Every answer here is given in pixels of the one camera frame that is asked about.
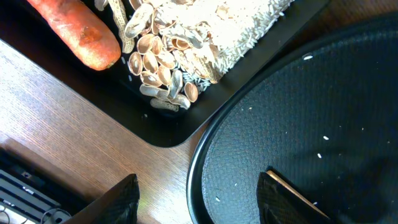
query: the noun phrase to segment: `carrot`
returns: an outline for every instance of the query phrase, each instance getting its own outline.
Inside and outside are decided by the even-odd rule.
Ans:
[[[104,70],[121,57],[120,46],[113,33],[81,1],[27,1],[44,17],[72,52],[90,68]]]

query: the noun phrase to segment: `orange carrot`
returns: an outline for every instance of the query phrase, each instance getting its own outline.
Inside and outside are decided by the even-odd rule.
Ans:
[[[113,33],[81,1],[27,1],[85,65],[104,70],[120,58],[120,46]]]

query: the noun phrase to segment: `rice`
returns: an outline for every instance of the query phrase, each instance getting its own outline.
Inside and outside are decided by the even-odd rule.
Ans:
[[[232,69],[244,54],[257,44],[280,16],[284,16],[294,0],[196,0],[191,6],[176,5],[168,2],[158,10],[166,15],[177,15],[183,27],[196,27],[205,21],[211,28],[211,38],[205,39],[218,49],[218,55],[212,58],[213,68],[222,75]],[[227,17],[222,19],[218,9],[228,9]],[[209,80],[196,74],[183,72],[184,82],[192,82],[202,92],[211,85]]]

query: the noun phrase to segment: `wooden table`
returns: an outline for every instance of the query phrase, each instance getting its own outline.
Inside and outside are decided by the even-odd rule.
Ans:
[[[295,44],[385,12],[396,0],[332,0]],[[22,55],[0,44],[0,144],[93,200],[130,173],[140,223],[190,223],[185,180],[203,129],[185,144],[153,147]]]

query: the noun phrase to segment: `wood grain surface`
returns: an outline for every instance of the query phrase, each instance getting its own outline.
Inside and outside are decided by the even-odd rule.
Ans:
[[[398,11],[396,0],[332,0],[297,43],[392,11]],[[191,223],[185,183],[202,132],[179,147],[150,146],[0,44],[0,144],[87,200],[99,197],[128,174],[137,174],[139,223]]]

